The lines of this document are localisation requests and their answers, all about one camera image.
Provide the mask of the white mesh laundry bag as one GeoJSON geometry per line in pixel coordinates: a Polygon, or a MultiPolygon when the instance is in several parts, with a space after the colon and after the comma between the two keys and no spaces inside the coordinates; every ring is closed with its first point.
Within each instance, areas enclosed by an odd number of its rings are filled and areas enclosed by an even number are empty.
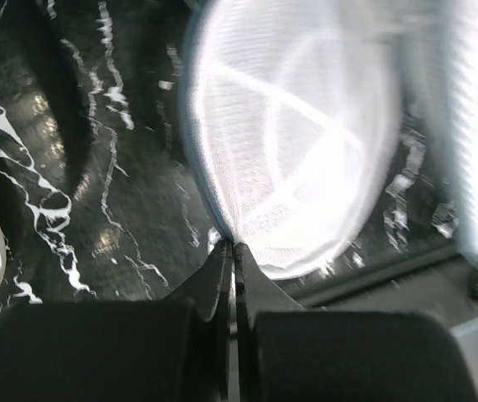
{"type": "Polygon", "coordinates": [[[336,259],[381,192],[402,129],[428,137],[478,266],[478,1],[202,1],[185,33],[183,149],[218,231],[273,280],[336,259]]]}

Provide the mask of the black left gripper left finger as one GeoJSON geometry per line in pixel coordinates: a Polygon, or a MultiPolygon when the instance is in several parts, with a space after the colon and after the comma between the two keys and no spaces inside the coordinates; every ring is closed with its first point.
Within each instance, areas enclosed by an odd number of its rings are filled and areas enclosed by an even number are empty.
{"type": "Polygon", "coordinates": [[[219,313],[227,318],[232,257],[232,243],[219,240],[202,266],[167,295],[164,301],[187,303],[203,322],[211,322],[219,313]]]}

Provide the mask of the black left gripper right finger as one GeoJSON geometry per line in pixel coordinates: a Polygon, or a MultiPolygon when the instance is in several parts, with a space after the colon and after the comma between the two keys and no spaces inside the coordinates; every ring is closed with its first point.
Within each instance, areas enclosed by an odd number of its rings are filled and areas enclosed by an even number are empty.
{"type": "Polygon", "coordinates": [[[260,269],[250,248],[243,243],[235,247],[237,295],[242,295],[247,317],[260,312],[301,312],[305,308],[277,286],[260,269]]]}

